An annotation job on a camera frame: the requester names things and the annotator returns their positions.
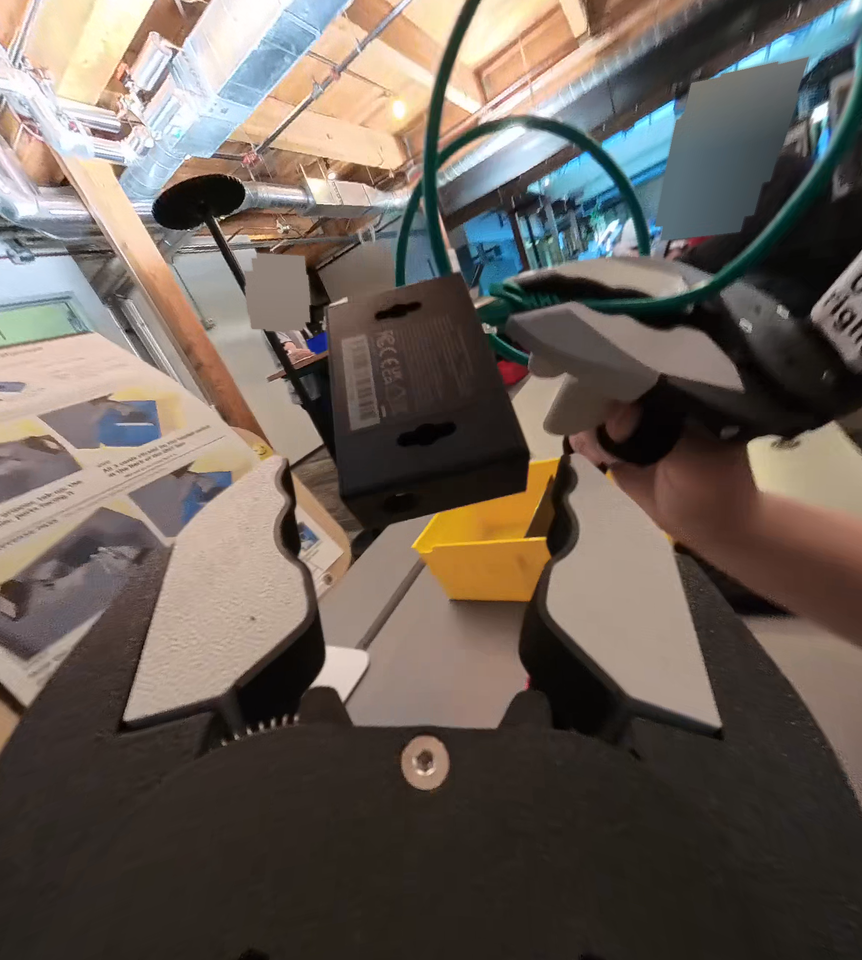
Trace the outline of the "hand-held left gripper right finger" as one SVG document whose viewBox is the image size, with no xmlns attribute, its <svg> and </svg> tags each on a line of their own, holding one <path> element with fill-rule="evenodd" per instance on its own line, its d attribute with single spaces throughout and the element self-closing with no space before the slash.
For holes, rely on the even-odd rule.
<svg viewBox="0 0 862 960">
<path fill-rule="evenodd" d="M 721 735 L 668 538 L 605 473 L 563 454 L 550 554 L 525 609 L 520 660 L 563 732 L 618 741 L 643 719 Z"/>
</svg>

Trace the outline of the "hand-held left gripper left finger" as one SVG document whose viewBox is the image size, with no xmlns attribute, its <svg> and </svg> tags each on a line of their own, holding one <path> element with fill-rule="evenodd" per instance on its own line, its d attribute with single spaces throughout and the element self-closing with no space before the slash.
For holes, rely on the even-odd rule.
<svg viewBox="0 0 862 960">
<path fill-rule="evenodd" d="M 293 723 L 325 662 L 322 631 L 293 476 L 272 456 L 174 541 L 123 724 L 213 713 L 243 736 Z"/>
</svg>

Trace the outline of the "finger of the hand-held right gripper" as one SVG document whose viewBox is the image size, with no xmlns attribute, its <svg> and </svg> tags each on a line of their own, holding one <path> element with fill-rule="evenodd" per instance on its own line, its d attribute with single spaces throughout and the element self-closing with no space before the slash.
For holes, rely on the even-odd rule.
<svg viewBox="0 0 862 960">
<path fill-rule="evenodd" d="M 594 259 L 528 271 L 491 289 L 491 320 L 510 325 L 615 325 L 628 318 L 642 325 L 711 325 L 712 301 L 663 306 L 652 312 L 607 314 L 595 302 L 664 301 L 708 280 L 680 260 Z"/>
<path fill-rule="evenodd" d="M 566 374 L 601 394 L 643 394 L 659 378 L 744 393 L 737 366 L 688 325 L 655 329 L 567 302 L 510 316 L 505 330 L 541 375 Z"/>
</svg>

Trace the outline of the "yellow bin with divider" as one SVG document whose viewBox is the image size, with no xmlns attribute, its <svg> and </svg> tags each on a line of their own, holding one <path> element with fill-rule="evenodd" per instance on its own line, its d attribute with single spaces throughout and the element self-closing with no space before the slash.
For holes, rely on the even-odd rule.
<svg viewBox="0 0 862 960">
<path fill-rule="evenodd" d="M 525 538 L 553 476 L 546 540 Z M 532 462 L 521 493 L 438 513 L 414 550 L 451 601 L 525 602 L 544 577 L 549 607 L 597 617 L 680 593 L 668 538 L 578 455 Z"/>
</svg>

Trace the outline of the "black ethernet switch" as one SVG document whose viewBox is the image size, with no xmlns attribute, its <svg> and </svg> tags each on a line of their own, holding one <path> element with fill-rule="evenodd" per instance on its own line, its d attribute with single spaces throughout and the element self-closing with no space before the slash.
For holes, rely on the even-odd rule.
<svg viewBox="0 0 862 960">
<path fill-rule="evenodd" d="M 459 273 L 327 312 L 334 462 L 365 529 L 525 491 L 530 451 Z"/>
</svg>

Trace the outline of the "person's right forearm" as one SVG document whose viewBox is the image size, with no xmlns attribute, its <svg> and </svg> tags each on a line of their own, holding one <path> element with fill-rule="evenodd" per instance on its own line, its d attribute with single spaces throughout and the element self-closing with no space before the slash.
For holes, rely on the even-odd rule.
<svg viewBox="0 0 862 960">
<path fill-rule="evenodd" d="M 862 649 L 862 521 L 754 492 L 680 537 L 754 594 Z"/>
</svg>

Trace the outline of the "white stand base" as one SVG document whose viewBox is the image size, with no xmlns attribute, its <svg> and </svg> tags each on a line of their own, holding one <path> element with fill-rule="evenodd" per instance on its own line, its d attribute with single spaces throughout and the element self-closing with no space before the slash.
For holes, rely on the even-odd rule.
<svg viewBox="0 0 862 960">
<path fill-rule="evenodd" d="M 310 690 L 333 690 L 346 704 L 369 668 L 369 652 L 361 649 L 325 646 L 325 660 Z"/>
</svg>

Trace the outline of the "printed instruction sheet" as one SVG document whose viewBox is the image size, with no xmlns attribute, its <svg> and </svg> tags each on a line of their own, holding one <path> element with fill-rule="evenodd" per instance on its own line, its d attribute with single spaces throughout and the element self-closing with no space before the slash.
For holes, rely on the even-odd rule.
<svg viewBox="0 0 862 960">
<path fill-rule="evenodd" d="M 3 686 L 28 710 L 150 562 L 272 456 L 99 334 L 0 349 Z M 297 504 L 296 521 L 313 577 Z"/>
</svg>

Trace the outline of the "wooden standing desk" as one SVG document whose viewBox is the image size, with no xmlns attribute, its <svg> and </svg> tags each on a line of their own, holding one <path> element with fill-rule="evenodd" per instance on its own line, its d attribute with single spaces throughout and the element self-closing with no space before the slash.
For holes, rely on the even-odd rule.
<svg viewBox="0 0 862 960">
<path fill-rule="evenodd" d="M 305 357 L 300 362 L 293 365 L 293 371 L 300 378 L 308 375 L 312 371 L 316 373 L 318 369 L 323 369 L 327 366 L 327 357 L 329 357 L 329 350 L 325 350 L 321 354 L 313 354 L 310 357 Z M 288 377 L 286 371 L 284 369 L 278 369 L 276 373 L 273 373 L 272 375 L 269 375 L 266 378 L 266 382 L 272 383 L 272 382 L 276 382 L 280 379 L 286 379 L 286 377 Z"/>
</svg>

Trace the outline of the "wooden beam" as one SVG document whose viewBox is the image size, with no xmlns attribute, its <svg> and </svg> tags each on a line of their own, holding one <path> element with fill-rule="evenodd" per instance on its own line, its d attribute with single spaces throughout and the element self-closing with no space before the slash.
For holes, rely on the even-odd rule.
<svg viewBox="0 0 862 960">
<path fill-rule="evenodd" d="M 229 426 L 265 442 L 265 432 L 208 338 L 195 308 L 186 298 L 174 271 L 126 198 L 113 167 L 101 161 L 61 155 L 56 150 L 52 153 L 136 288 L 160 318 L 204 397 Z"/>
</svg>

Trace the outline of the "silver ventilation ducts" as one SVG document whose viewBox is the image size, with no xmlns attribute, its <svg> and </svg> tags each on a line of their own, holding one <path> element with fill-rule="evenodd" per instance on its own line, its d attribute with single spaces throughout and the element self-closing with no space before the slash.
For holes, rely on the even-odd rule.
<svg viewBox="0 0 862 960">
<path fill-rule="evenodd" d="M 125 194 L 147 218 L 178 169 L 229 141 L 351 4 L 207 3 L 180 47 L 148 33 L 125 68 L 117 112 L 57 97 L 46 74 L 18 66 L 0 45 L 0 98 L 64 158 L 122 166 Z M 123 126 L 118 139 L 93 133 Z M 45 196 L 0 137 L 0 219 L 70 240 L 90 215 L 79 202 Z"/>
</svg>

